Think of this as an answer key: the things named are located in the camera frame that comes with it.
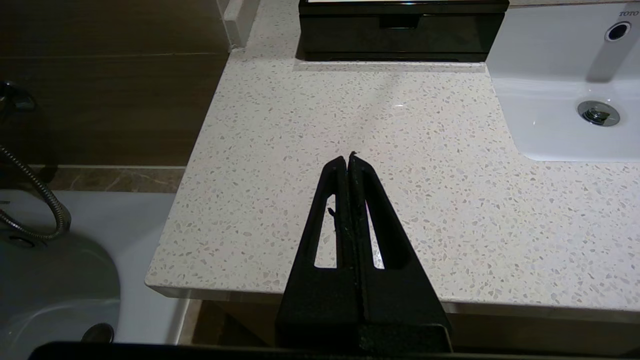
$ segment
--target black clamp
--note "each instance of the black clamp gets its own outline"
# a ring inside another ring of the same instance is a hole
[[[316,268],[335,195],[336,268]],[[367,208],[384,269],[374,267]],[[278,344],[351,354],[450,352],[451,325],[380,179],[355,153],[324,166],[276,319]]]

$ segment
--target bathroom wall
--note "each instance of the bathroom wall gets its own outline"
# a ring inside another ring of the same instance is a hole
[[[5,0],[0,79],[38,109],[0,125],[29,163],[185,165],[228,56],[215,0]]]

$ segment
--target black drawer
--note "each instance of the black drawer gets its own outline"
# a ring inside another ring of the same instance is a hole
[[[475,8],[472,4],[461,7],[457,1],[448,2],[456,6],[446,7],[442,4],[446,2],[419,7],[399,3],[317,5],[303,0],[301,49],[308,60],[484,61],[508,2],[476,1]]]

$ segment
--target bathtub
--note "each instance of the bathtub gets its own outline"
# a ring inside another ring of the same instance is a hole
[[[112,327],[114,342],[176,344],[188,300],[144,283],[174,194],[56,196],[71,212],[69,234],[43,244],[0,230],[0,359],[25,360],[44,343],[79,341],[96,324]],[[25,224],[55,224],[26,192],[0,190],[0,208]]]

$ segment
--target chrome drain stopper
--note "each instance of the chrome drain stopper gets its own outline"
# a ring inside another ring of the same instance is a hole
[[[583,101],[578,105],[578,114],[598,126],[613,126],[620,122],[620,114],[611,105],[600,101]]]

